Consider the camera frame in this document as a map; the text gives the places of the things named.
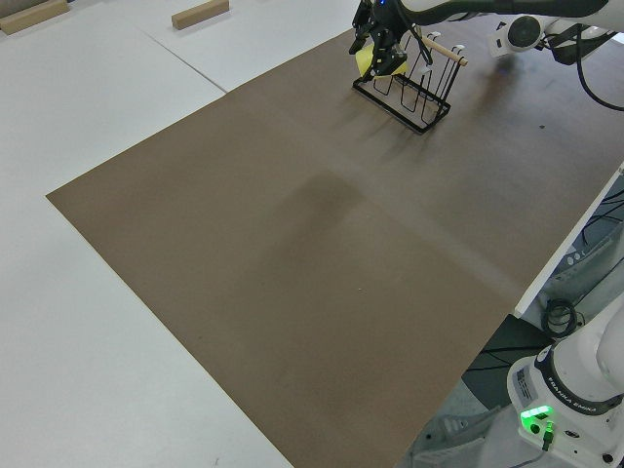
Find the brown mat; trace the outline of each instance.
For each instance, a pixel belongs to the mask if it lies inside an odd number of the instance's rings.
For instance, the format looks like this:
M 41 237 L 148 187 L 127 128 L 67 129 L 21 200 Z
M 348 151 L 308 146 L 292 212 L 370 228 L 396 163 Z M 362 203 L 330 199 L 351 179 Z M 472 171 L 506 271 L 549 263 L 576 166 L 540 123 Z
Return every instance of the brown mat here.
M 496 23 L 444 28 L 470 64 L 426 136 L 350 89 L 347 33 L 49 196 L 296 468 L 391 467 L 622 161 Z

